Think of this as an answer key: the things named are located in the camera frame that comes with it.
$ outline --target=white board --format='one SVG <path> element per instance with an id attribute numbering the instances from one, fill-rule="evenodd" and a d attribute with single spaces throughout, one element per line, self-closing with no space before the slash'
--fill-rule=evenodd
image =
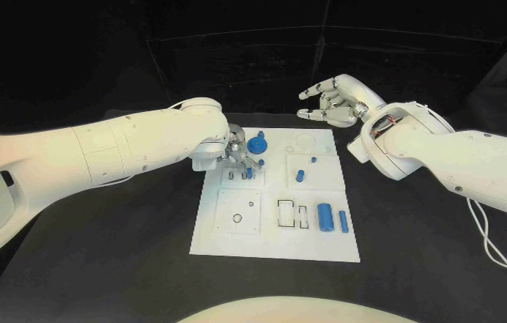
<path id="1" fill-rule="evenodd" d="M 227 161 L 206 172 L 190 254 L 358 262 L 331 130 L 245 128 L 246 139 L 259 130 L 268 150 L 260 155 L 249 154 L 265 163 L 263 170 L 253 172 L 255 179 L 242 179 L 245 170 Z M 302 182 L 295 181 L 299 169 L 305 171 Z M 279 200 L 294 201 L 294 227 L 279 226 Z M 318 228 L 321 203 L 331 205 L 330 232 Z M 306 229 L 301 228 L 299 206 L 306 207 Z M 341 232 L 341 210 L 347 214 L 348 233 Z"/>

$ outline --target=black table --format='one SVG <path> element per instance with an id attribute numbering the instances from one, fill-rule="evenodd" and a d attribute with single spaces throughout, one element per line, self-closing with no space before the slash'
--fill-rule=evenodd
<path id="1" fill-rule="evenodd" d="M 245 127 L 331 127 L 227 114 Z M 502 322 L 507 271 L 485 257 L 465 199 L 422 169 L 396 182 L 334 129 L 360 264 L 188 255 L 204 173 L 184 160 L 41 213 L 0 278 L 1 322 L 174 322 L 249 297 L 321 297 L 420 322 Z M 487 207 L 507 248 L 507 214 Z"/>

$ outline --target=robotic hand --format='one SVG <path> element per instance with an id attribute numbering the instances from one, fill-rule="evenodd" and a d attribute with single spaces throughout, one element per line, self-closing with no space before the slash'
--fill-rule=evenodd
<path id="1" fill-rule="evenodd" d="M 0 247 L 60 198 L 129 179 L 185 157 L 194 171 L 247 157 L 245 132 L 207 98 L 77 127 L 0 136 Z"/>
<path id="2" fill-rule="evenodd" d="M 361 132 L 347 149 L 364 163 L 400 180 L 425 166 L 445 188 L 507 212 L 507 138 L 479 131 L 455 132 L 423 105 L 386 104 L 368 87 L 348 75 L 322 81 L 299 94 L 321 94 L 319 109 L 301 109 L 298 117 L 350 127 Z"/>

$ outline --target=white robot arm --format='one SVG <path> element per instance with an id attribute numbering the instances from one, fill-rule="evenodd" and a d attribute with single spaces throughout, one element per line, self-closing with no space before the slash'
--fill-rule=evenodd
<path id="1" fill-rule="evenodd" d="M 347 146 L 361 163 L 370 160 L 394 180 L 425 166 L 449 191 L 507 212 L 507 138 L 453 132 L 427 107 L 416 102 L 387 105 L 348 75 L 318 83 L 299 99 L 319 93 L 319 109 L 302 109 L 298 116 L 335 127 L 363 120 L 360 135 Z"/>
<path id="2" fill-rule="evenodd" d="M 224 158 L 260 169 L 243 139 L 243 130 L 227 124 L 220 104 L 207 98 L 184 101 L 180 110 L 0 136 L 0 247 L 56 200 L 185 157 L 194 171 L 214 169 Z"/>

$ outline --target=blue object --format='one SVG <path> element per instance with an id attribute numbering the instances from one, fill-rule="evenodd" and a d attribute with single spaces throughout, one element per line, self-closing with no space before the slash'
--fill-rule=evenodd
<path id="1" fill-rule="evenodd" d="M 341 232 L 347 233 L 348 232 L 348 225 L 347 225 L 345 211 L 340 211 L 338 214 L 340 214 Z"/>
<path id="2" fill-rule="evenodd" d="M 263 132 L 262 131 L 259 131 L 255 138 L 250 138 L 247 140 L 246 148 L 247 148 L 247 151 L 253 155 L 259 155 L 266 150 L 268 143 L 263 140 Z"/>
<path id="3" fill-rule="evenodd" d="M 330 204 L 318 204 L 318 227 L 319 231 L 334 231 L 332 212 Z"/>
<path id="4" fill-rule="evenodd" d="M 299 170 L 298 170 L 298 175 L 296 175 L 296 177 L 295 177 L 295 181 L 296 181 L 296 182 L 301 182 L 301 181 L 302 181 L 302 178 L 304 178 L 304 171 L 299 169 Z"/>

